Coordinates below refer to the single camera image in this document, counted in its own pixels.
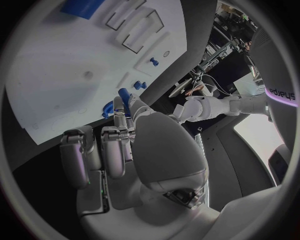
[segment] white board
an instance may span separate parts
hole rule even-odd
[[[106,0],[90,20],[60,12],[63,1],[56,2],[56,8],[50,14],[45,13],[42,21],[27,26],[30,35],[26,39],[18,39],[21,48],[6,79],[12,110],[37,144],[102,119],[103,106],[118,95],[120,88],[142,94],[144,89],[133,88],[136,81],[149,86],[187,50],[180,0],[147,0],[137,10],[124,6],[116,10],[117,4],[124,1]],[[142,39],[136,39],[139,37],[136,29],[140,32],[144,26],[147,30],[137,19],[142,21],[143,13],[152,10],[156,18],[151,20],[151,29],[141,34]],[[121,12],[119,15],[125,19],[113,19],[117,30],[106,25],[114,11]],[[163,27],[151,33],[158,29],[153,28],[153,24],[158,24],[156,13]],[[130,31],[136,35],[130,42],[142,46],[138,53],[116,39],[122,29],[128,28],[128,23],[133,25],[134,30]],[[170,51],[167,57],[160,56],[167,51]],[[157,67],[150,57],[157,58]]]

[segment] blue object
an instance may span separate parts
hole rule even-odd
[[[127,91],[126,88],[121,88],[119,91],[119,96],[121,97],[123,103],[124,103],[124,106],[127,110],[127,112],[129,113],[129,99],[130,99],[130,93]]]
[[[105,0],[67,0],[61,12],[90,19]]]
[[[142,89],[147,88],[146,82],[141,83],[140,81],[137,81],[133,86],[136,90],[139,90],[140,88],[142,88]]]
[[[103,113],[102,116],[105,119],[109,118],[109,114],[113,114],[114,113],[114,102],[110,101],[109,103],[107,103],[104,107],[103,107]]]
[[[160,64],[158,61],[156,61],[156,60],[154,59],[154,57],[152,57],[152,58],[150,59],[150,62],[153,63],[154,67],[157,67],[157,66]]]

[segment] person's hand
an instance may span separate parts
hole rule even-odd
[[[186,96],[191,96],[192,93],[193,93],[193,90],[190,89],[190,90],[187,90],[187,91],[185,92],[185,95],[186,95]]]

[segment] purple light strip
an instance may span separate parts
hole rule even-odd
[[[289,102],[289,101],[284,101],[283,99],[280,99],[280,98],[277,98],[277,97],[275,97],[273,94],[271,94],[269,91],[268,91],[268,89],[265,89],[265,94],[269,97],[269,98],[271,98],[271,99],[273,99],[273,100],[275,100],[275,101],[277,101],[277,102],[280,102],[280,103],[283,103],[283,104],[286,104],[286,105],[290,105],[290,106],[293,106],[293,107],[298,107],[298,104],[297,103],[293,103],[293,102]]]

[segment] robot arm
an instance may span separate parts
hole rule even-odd
[[[216,118],[220,114],[237,116],[243,114],[264,114],[270,117],[266,94],[239,98],[228,96],[217,99],[213,96],[189,96],[186,103],[177,105],[170,117],[182,124]]]

